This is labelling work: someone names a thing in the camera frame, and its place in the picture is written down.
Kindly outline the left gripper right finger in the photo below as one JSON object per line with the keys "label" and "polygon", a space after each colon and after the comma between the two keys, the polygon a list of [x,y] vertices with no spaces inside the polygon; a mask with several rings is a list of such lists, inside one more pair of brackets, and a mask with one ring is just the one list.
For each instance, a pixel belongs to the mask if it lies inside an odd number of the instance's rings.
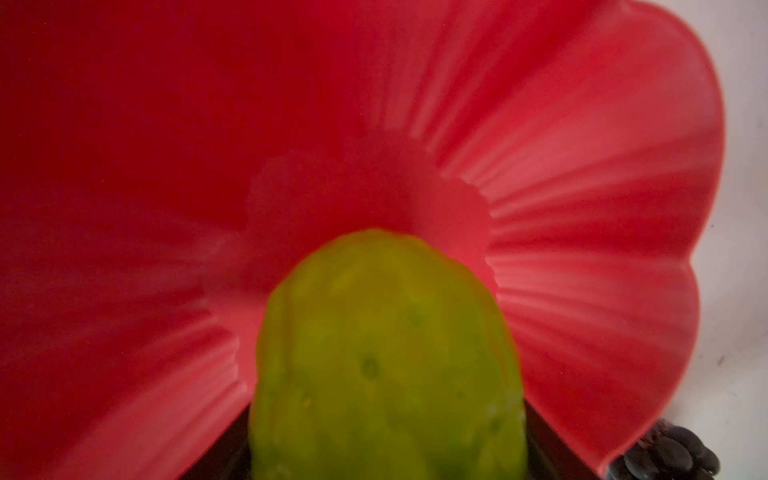
{"label": "left gripper right finger", "polygon": [[528,402],[525,402],[525,410],[527,479],[599,480]]}

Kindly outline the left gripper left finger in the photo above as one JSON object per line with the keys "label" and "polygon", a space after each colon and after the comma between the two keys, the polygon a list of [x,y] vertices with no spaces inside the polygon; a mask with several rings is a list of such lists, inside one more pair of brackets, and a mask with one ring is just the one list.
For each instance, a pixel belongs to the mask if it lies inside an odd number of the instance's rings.
{"label": "left gripper left finger", "polygon": [[249,408],[222,433],[181,480],[246,480],[251,478],[251,452],[248,440]]}

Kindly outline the dark purple grape bunch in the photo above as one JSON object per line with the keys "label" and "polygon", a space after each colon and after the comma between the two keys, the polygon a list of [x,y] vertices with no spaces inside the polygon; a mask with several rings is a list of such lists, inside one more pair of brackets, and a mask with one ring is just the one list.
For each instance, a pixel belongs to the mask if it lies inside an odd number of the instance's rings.
{"label": "dark purple grape bunch", "polygon": [[635,444],[613,459],[608,480],[713,480],[719,457],[693,431],[659,419]]}

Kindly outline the green bumpy pear fruit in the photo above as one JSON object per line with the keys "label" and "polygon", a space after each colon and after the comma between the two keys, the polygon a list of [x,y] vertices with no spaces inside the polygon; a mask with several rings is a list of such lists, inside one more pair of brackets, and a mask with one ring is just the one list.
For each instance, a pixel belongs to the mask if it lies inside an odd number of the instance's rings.
{"label": "green bumpy pear fruit", "polygon": [[519,354],[493,294],[424,241],[342,236],[272,291],[250,409],[256,479],[522,479]]}

